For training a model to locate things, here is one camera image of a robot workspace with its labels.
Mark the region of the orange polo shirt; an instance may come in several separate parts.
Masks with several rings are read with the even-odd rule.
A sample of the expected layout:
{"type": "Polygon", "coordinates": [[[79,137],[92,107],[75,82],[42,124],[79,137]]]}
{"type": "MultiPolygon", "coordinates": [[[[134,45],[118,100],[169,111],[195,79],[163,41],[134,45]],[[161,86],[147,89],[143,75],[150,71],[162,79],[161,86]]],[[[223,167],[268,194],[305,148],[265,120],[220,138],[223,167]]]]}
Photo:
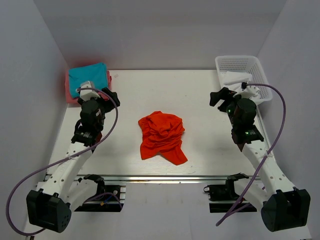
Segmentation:
{"type": "Polygon", "coordinates": [[[142,160],[161,155],[178,166],[188,161],[182,151],[183,120],[169,113],[155,111],[141,118],[138,125],[142,131],[140,156],[142,160]]]}

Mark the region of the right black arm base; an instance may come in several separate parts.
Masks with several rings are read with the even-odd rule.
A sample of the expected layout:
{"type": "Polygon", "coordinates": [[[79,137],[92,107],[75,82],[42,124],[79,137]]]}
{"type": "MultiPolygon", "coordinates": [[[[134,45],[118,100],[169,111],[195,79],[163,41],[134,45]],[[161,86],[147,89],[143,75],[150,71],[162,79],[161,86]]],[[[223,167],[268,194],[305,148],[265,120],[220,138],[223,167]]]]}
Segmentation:
{"type": "Polygon", "coordinates": [[[237,173],[228,176],[223,184],[211,184],[203,188],[203,192],[209,196],[210,213],[228,211],[239,197],[235,192],[234,182],[242,179],[249,179],[249,177],[244,173],[237,173]]]}

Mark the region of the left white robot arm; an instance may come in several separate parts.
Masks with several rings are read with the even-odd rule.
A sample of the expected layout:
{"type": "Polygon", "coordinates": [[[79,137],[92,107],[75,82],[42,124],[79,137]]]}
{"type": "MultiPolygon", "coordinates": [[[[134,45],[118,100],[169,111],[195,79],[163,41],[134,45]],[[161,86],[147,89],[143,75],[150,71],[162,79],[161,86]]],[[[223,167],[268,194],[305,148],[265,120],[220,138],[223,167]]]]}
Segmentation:
{"type": "Polygon", "coordinates": [[[99,200],[106,187],[99,175],[86,175],[72,186],[84,163],[92,156],[98,143],[105,140],[102,131],[106,114],[120,106],[116,92],[107,87],[99,92],[80,88],[80,119],[76,122],[65,160],[57,163],[54,173],[41,188],[31,190],[26,197],[29,223],[56,233],[68,226],[72,212],[85,200],[99,200]]]}

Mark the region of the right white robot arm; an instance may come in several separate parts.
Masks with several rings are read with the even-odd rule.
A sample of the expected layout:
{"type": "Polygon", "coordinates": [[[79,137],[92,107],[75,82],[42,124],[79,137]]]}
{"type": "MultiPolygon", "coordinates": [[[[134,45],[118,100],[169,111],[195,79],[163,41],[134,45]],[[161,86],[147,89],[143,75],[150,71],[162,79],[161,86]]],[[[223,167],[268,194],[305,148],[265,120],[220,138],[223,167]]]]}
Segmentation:
{"type": "Polygon", "coordinates": [[[233,201],[226,217],[246,206],[256,209],[270,232],[304,227],[311,197],[306,189],[298,189],[285,176],[266,148],[264,137],[255,126],[256,103],[226,87],[210,93],[210,106],[216,106],[219,101],[223,102],[218,110],[226,113],[230,120],[233,142],[255,172],[252,177],[244,173],[233,174],[224,184],[206,186],[203,190],[209,194],[210,201],[233,201]]]}

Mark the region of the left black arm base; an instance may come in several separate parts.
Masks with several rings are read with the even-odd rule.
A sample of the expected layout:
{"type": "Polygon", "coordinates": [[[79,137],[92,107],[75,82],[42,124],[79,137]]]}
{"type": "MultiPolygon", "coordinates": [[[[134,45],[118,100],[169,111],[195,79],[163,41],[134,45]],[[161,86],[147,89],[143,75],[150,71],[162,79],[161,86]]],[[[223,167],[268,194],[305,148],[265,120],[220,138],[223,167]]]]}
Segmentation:
{"type": "Polygon", "coordinates": [[[107,183],[103,177],[95,174],[79,177],[76,182],[80,183],[82,180],[94,182],[96,193],[89,197],[91,200],[76,208],[76,212],[119,213],[122,211],[126,192],[124,185],[107,183]]]}

